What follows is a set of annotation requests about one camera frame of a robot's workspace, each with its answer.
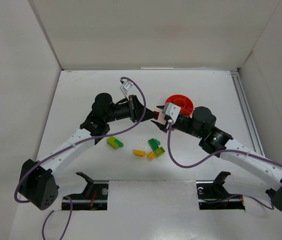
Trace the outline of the yellow curved lego brick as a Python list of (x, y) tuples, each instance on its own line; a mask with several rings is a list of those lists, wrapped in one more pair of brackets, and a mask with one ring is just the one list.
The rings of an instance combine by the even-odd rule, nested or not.
[(133, 154), (136, 156), (136, 157), (140, 157), (140, 158), (144, 158), (147, 153), (143, 150), (138, 150), (138, 149), (134, 149), (133, 150)]

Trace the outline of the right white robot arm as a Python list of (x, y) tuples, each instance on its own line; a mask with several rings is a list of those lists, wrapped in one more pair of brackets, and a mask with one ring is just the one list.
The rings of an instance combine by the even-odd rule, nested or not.
[(258, 183), (251, 180), (236, 183), (227, 180), (230, 173), (220, 175), (213, 184), (224, 190), (227, 194), (249, 195), (271, 203), (273, 207), (282, 212), (282, 164), (270, 160), (248, 149), (229, 133), (215, 126), (217, 118), (211, 110), (204, 106), (196, 107), (191, 116), (181, 113), (181, 108), (172, 102), (161, 105), (159, 109), (164, 114), (165, 124), (156, 122), (158, 128), (167, 133), (171, 140), (173, 130), (186, 133), (200, 139), (199, 146), (208, 155), (192, 165), (182, 165), (173, 159), (173, 163), (180, 168), (195, 168), (211, 157), (228, 161), (259, 179)]

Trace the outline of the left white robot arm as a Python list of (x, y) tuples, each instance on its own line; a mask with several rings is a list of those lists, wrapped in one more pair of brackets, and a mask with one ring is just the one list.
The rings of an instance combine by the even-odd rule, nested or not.
[(46, 210), (59, 193), (57, 176), (107, 135), (110, 122), (130, 119), (136, 124), (155, 117), (156, 114), (146, 108), (134, 94), (118, 103), (114, 103), (108, 93), (98, 94), (91, 106), (91, 112), (66, 142), (41, 160), (28, 159), (23, 163), (16, 192), (39, 210)]

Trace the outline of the orange divided round container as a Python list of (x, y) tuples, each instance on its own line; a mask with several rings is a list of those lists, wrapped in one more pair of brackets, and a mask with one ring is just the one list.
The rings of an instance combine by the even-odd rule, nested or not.
[(179, 106), (181, 108), (180, 113), (186, 117), (191, 117), (195, 108), (193, 102), (187, 96), (181, 94), (169, 96), (165, 103), (174, 103)]

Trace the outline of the red lego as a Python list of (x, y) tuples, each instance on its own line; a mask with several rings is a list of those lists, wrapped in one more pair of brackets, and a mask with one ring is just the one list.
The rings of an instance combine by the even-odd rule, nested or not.
[(160, 116), (160, 112), (159, 112), (159, 111), (154, 111), (154, 113), (155, 113), (154, 119), (155, 119), (155, 120), (158, 120), (158, 118), (159, 118), (159, 116)]

